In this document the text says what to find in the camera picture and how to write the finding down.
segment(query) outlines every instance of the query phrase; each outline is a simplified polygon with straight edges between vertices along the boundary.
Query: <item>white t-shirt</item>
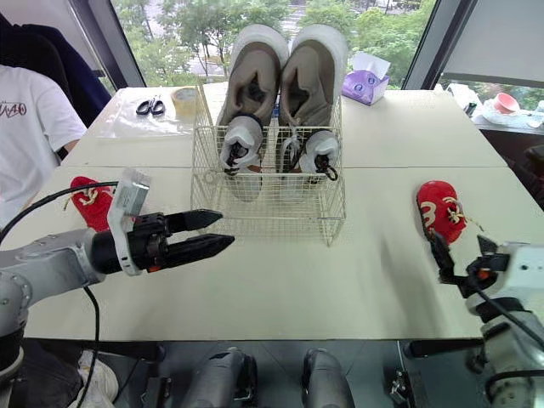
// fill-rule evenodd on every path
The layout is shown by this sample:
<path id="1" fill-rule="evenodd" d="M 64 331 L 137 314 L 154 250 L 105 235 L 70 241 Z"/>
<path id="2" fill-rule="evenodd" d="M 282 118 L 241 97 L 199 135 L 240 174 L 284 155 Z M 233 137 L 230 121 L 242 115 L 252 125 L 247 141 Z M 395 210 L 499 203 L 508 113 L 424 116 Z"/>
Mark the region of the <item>white t-shirt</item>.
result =
<path id="1" fill-rule="evenodd" d="M 0 65 L 0 228 L 59 165 L 54 152 L 86 130 L 53 80 Z"/>

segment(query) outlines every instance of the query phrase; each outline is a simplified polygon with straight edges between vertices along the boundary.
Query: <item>pink cup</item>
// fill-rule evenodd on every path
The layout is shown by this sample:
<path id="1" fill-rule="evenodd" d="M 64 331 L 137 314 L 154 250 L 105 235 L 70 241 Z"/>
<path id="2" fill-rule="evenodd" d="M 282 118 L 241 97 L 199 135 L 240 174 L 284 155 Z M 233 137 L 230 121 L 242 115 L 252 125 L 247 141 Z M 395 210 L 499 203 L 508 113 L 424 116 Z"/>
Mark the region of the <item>pink cup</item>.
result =
<path id="1" fill-rule="evenodd" d="M 493 99 L 493 106 L 505 115 L 519 111 L 518 101 L 513 96 L 503 92 L 498 93 Z"/>

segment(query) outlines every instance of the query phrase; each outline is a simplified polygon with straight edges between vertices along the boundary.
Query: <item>tape roll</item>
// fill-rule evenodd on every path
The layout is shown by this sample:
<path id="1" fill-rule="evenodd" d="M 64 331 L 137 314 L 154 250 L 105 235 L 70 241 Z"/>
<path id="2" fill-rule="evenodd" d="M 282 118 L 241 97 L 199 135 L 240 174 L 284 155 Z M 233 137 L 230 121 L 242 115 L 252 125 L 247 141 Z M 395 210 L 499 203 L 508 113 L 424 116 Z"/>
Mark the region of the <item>tape roll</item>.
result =
<path id="1" fill-rule="evenodd" d="M 181 87 L 172 92 L 172 102 L 176 108 L 176 117 L 189 119 L 196 113 L 195 87 Z"/>

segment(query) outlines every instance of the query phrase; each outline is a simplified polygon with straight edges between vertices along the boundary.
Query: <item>window frame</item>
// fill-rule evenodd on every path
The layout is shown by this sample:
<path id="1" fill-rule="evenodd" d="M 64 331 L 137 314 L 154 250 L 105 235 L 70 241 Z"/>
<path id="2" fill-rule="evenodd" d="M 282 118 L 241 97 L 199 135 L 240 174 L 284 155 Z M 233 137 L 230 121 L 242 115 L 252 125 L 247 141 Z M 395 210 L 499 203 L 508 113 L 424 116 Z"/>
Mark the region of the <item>window frame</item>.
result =
<path id="1" fill-rule="evenodd" d="M 111 0 L 69 0 L 113 86 L 145 80 Z M 433 89 L 478 0 L 437 0 L 402 89 Z"/>

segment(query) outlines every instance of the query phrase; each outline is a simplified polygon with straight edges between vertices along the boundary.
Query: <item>floor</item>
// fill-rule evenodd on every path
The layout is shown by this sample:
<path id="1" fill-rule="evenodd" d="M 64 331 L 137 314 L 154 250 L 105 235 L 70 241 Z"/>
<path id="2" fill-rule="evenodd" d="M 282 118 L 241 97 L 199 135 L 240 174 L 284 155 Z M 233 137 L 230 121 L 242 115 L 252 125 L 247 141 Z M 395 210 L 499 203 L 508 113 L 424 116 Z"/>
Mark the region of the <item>floor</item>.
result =
<path id="1" fill-rule="evenodd" d="M 138 363 L 116 407 L 143 407 L 148 375 L 172 378 L 171 395 L 165 407 L 181 406 L 195 368 L 229 347 L 237 347 L 256 359 L 258 406 L 262 408 L 303 406 L 300 377 L 303 357 L 311 348 L 327 349 L 338 359 L 358 407 L 395 407 L 387 392 L 391 376 L 403 365 L 415 387 L 417 408 L 489 406 L 483 396 L 484 381 L 489 373 L 470 372 L 465 367 L 466 351 L 419 360 L 403 357 L 401 361 L 399 349 L 403 344 L 395 341 L 273 341 L 164 343 L 165 360 L 156 367 L 156 372 L 150 372 L 146 363 Z M 134 360 L 115 355 L 101 359 L 114 369 L 119 383 L 123 384 Z"/>

